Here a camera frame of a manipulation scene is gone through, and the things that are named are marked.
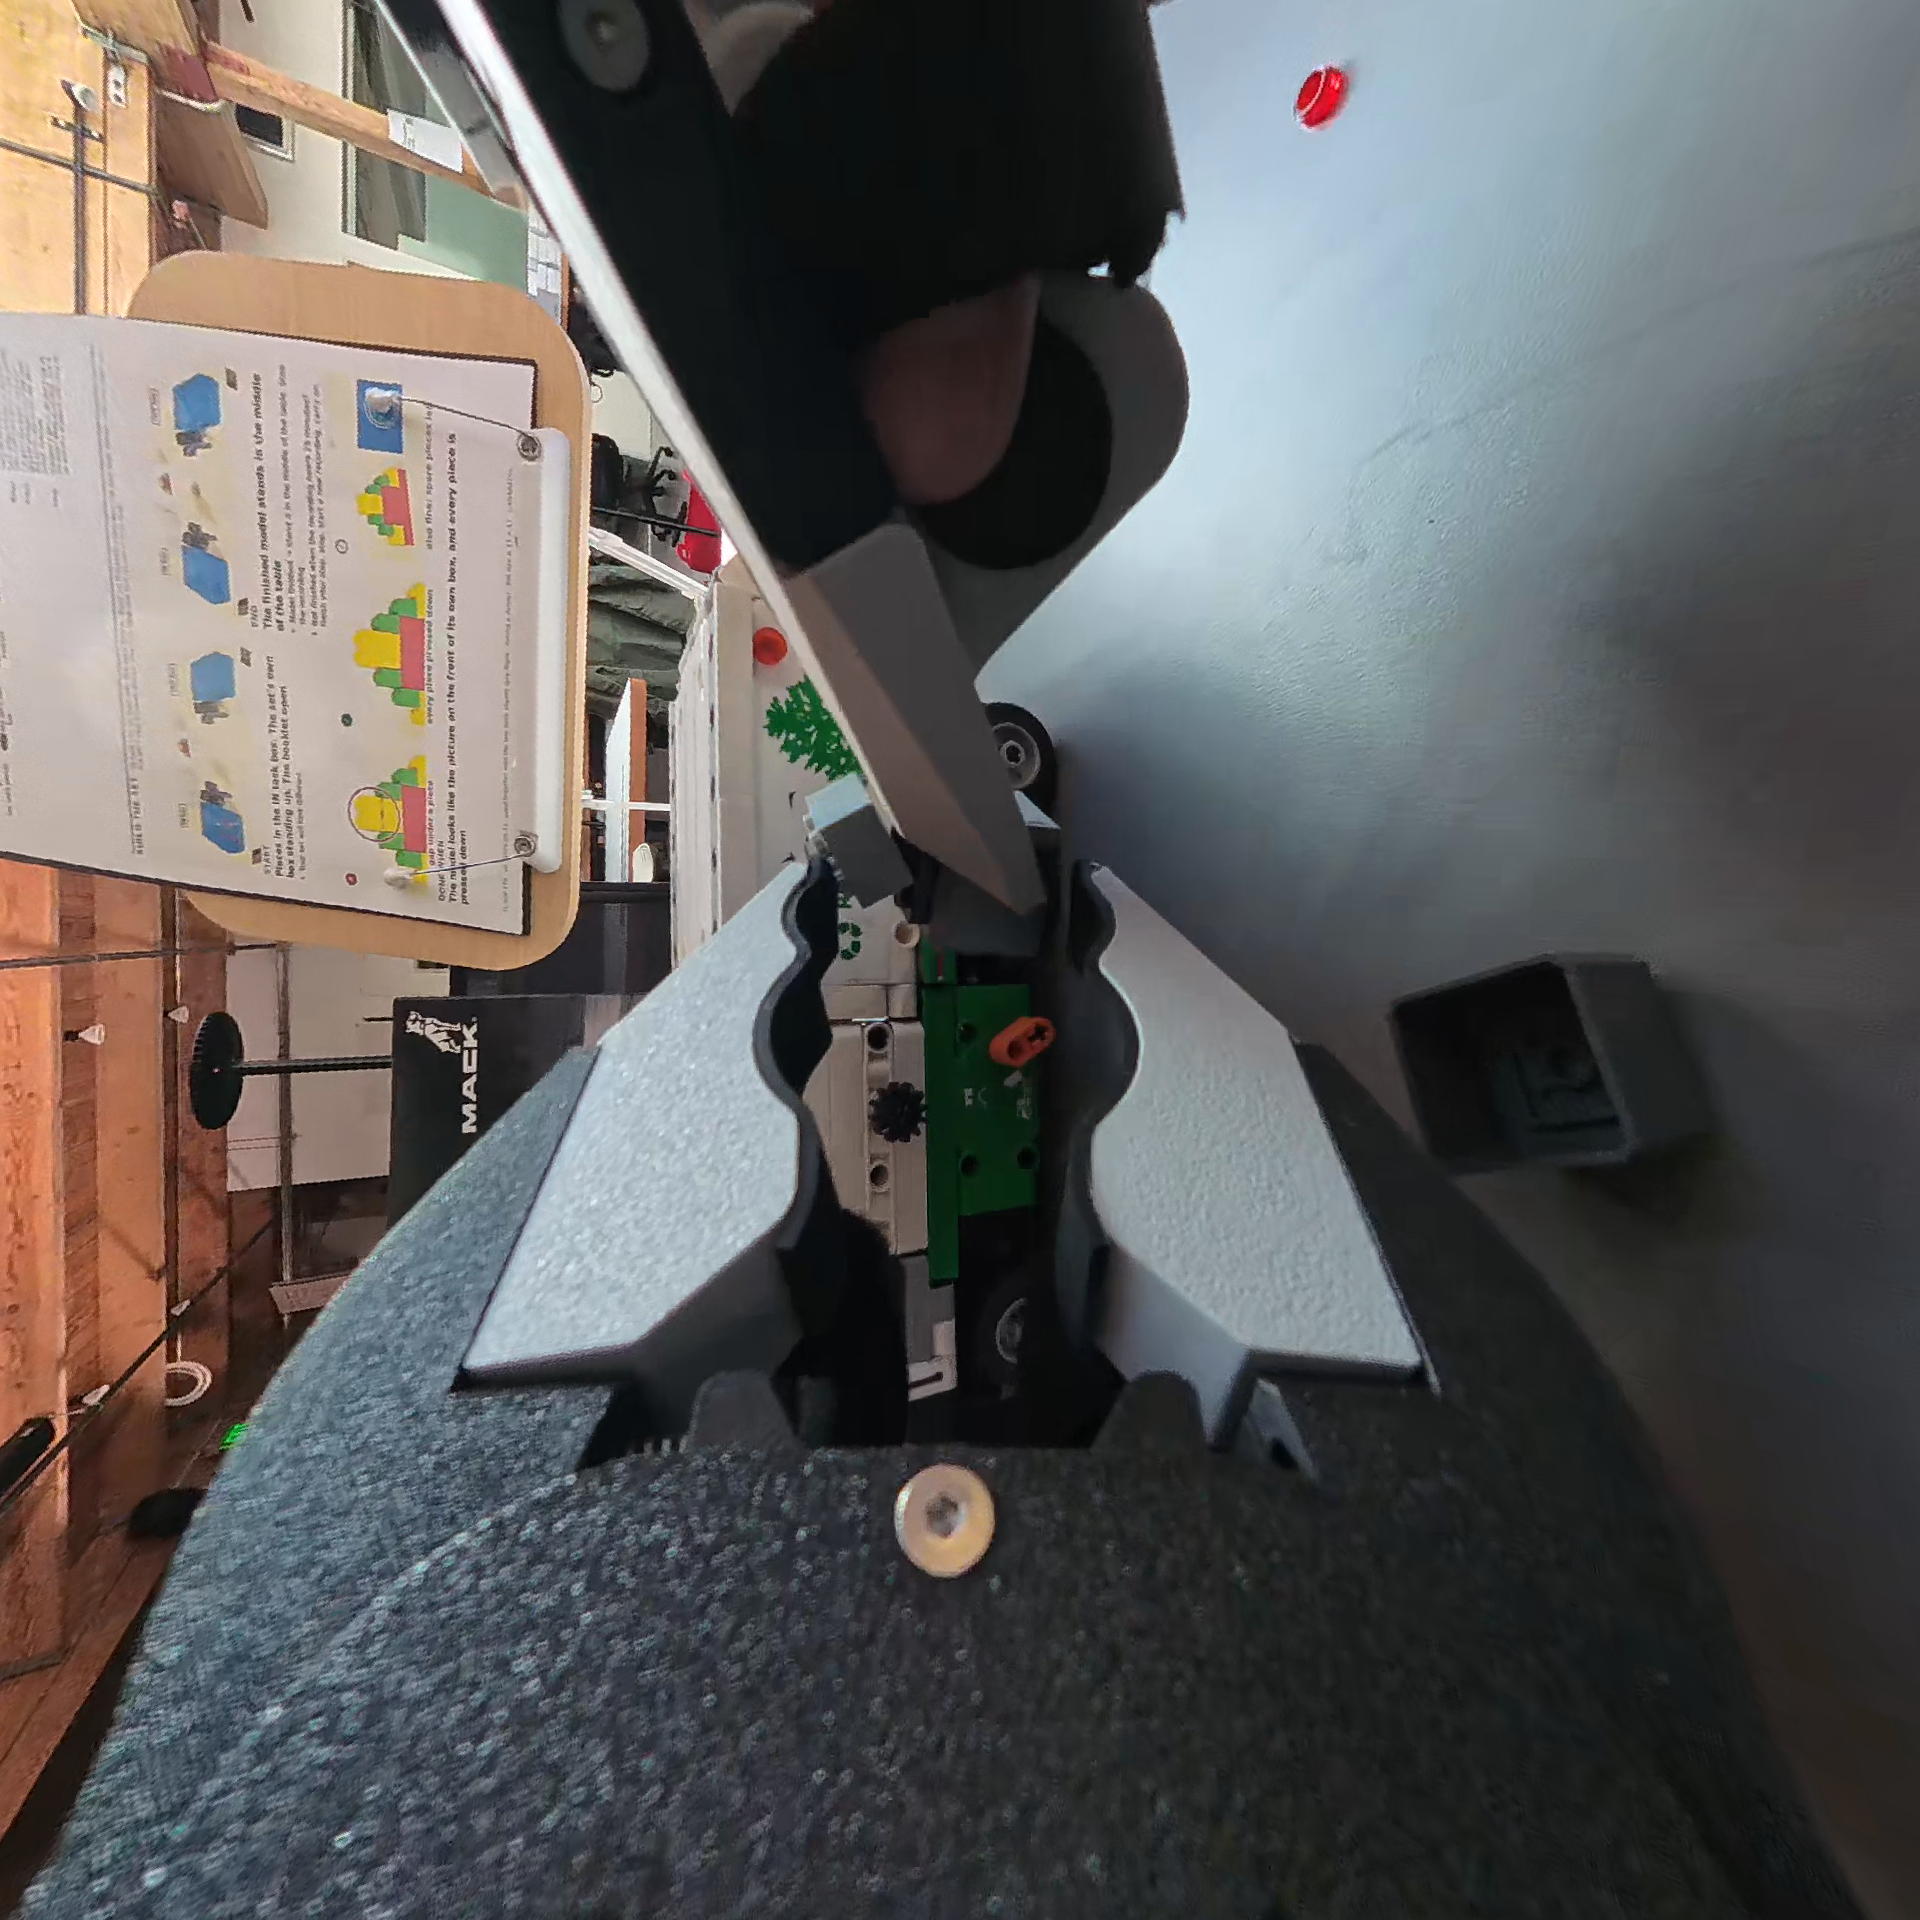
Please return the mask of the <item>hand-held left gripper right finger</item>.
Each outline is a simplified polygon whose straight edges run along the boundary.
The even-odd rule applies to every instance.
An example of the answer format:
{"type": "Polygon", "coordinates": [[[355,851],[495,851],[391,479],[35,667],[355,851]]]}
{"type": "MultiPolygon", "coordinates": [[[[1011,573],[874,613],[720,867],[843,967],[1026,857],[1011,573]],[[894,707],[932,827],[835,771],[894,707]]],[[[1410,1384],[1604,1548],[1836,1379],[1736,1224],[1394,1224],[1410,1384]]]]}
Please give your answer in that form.
{"type": "Polygon", "coordinates": [[[1352,1174],[1279,1019],[1117,872],[1071,863],[1052,1283],[1071,1353],[1173,1375],[1232,1449],[1262,1381],[1427,1381],[1352,1174]]]}

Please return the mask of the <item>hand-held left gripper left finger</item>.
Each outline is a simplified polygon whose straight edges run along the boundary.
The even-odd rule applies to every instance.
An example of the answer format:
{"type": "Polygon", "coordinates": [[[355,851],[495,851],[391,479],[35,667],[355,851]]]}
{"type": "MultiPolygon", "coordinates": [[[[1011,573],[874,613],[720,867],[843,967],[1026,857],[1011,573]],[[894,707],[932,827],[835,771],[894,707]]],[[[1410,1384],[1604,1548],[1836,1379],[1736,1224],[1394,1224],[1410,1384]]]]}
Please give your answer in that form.
{"type": "Polygon", "coordinates": [[[842,1205],[803,1096],[829,1045],[837,883],[782,867],[598,1041],[461,1361],[470,1384],[627,1384],[684,1429],[842,1305],[842,1205]]]}

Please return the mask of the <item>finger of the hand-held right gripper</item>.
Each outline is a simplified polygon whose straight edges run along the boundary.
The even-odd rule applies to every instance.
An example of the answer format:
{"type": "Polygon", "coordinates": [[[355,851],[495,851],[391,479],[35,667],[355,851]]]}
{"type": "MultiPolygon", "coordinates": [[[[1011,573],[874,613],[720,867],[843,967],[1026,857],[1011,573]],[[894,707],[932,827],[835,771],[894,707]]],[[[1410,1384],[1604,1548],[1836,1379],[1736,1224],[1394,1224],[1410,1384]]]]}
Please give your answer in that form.
{"type": "Polygon", "coordinates": [[[1040,863],[922,534],[887,520],[774,579],[888,825],[1000,907],[1040,907],[1040,863]]]}

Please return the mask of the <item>light grey lego brick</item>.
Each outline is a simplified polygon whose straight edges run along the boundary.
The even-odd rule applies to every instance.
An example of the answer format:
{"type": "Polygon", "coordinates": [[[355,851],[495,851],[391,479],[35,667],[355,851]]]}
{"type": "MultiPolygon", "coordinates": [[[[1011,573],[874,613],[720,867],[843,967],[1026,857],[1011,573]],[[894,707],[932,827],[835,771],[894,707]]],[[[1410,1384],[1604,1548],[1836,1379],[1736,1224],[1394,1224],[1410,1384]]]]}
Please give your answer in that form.
{"type": "Polygon", "coordinates": [[[803,812],[808,851],[831,867],[838,894],[852,904],[874,907],[909,888],[911,869],[862,775],[823,784],[803,812]]]}

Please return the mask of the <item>black lego brick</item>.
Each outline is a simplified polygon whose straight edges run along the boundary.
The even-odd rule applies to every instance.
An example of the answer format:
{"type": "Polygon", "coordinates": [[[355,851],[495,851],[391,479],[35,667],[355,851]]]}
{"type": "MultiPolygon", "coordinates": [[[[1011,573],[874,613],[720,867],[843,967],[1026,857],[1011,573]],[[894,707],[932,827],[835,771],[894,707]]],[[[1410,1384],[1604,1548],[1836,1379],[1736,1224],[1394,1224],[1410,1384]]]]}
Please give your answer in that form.
{"type": "Polygon", "coordinates": [[[1520,1040],[1494,1059],[1494,1091],[1514,1135],[1604,1135],[1618,1110],[1599,1065],[1581,1041],[1520,1040]]]}

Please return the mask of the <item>grey lego bin recycle sticker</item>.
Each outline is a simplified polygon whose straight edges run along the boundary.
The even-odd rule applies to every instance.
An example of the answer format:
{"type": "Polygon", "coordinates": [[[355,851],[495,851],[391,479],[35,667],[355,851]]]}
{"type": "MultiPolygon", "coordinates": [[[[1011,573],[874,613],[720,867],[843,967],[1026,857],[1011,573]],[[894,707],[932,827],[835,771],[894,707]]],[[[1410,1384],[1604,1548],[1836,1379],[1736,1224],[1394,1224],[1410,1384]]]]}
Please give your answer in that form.
{"type": "Polygon", "coordinates": [[[1662,980],[1638,957],[1542,952],[1396,999],[1387,1030],[1427,1150],[1453,1174],[1629,1167],[1711,1128],[1708,1080],[1662,980]],[[1494,1059],[1520,1040],[1581,1041],[1618,1132],[1514,1135],[1494,1059]]]}

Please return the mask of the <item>white green lego garbage truck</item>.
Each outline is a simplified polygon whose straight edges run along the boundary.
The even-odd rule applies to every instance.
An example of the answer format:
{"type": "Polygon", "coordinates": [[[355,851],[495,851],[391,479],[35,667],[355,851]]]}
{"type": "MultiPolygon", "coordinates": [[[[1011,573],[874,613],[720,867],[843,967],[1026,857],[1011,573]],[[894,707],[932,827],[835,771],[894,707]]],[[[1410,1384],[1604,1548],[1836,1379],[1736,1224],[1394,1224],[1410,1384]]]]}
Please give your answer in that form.
{"type": "MultiPolygon", "coordinates": [[[[741,563],[695,614],[668,720],[671,952],[687,960],[782,867],[811,801],[860,775],[741,563]]],[[[1018,960],[936,947],[896,894],[835,907],[829,1047],[806,1103],[842,1201],[903,1269],[906,1393],[1011,1389],[1040,1220],[1040,1055],[1052,1025],[1018,960]]]]}

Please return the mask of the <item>black round base stand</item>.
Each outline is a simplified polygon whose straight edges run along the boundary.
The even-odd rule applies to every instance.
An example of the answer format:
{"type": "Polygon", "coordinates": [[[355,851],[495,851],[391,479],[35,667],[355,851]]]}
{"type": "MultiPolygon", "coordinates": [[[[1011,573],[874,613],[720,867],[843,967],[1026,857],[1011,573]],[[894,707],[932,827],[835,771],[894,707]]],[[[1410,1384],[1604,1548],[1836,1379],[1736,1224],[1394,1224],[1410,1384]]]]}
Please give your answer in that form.
{"type": "Polygon", "coordinates": [[[243,1025],[228,1012],[207,1012],[192,1040],[186,1091],[187,1109],[206,1134],[221,1132],[243,1102],[252,1078],[290,1078],[338,1072],[388,1072],[388,1054],[252,1061],[243,1025]]]}

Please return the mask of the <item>printed instruction sheet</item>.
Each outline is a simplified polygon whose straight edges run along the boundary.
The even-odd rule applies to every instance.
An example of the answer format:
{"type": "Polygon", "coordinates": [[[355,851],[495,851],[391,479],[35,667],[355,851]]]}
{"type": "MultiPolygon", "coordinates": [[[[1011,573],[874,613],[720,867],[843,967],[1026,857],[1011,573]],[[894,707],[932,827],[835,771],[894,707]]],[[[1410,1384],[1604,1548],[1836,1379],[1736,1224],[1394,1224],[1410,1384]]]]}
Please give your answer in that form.
{"type": "Polygon", "coordinates": [[[520,935],[565,472],[523,360],[5,316],[5,855],[520,935]]]}

